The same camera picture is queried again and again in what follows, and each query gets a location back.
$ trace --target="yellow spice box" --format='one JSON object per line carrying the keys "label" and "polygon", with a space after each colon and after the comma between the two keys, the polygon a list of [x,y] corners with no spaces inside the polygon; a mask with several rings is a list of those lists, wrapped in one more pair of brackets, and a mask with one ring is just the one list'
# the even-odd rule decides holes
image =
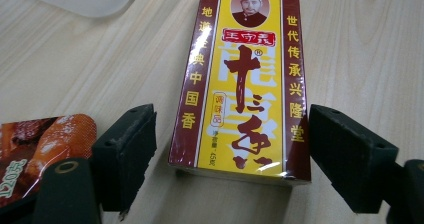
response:
{"label": "yellow spice box", "polygon": [[299,0],[200,0],[169,164],[311,180]]}

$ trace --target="wood grain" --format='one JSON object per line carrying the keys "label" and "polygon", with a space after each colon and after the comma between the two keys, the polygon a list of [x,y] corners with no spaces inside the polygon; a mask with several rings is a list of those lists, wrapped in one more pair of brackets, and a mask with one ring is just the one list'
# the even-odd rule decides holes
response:
{"label": "wood grain", "polygon": [[[354,214],[312,162],[295,188],[197,176],[167,165],[199,0],[134,0],[90,19],[0,0],[0,122],[86,113],[101,135],[154,103],[158,150],[122,223],[385,223]],[[338,109],[424,159],[424,0],[301,0],[309,104]],[[121,223],[105,213],[104,223]]]}

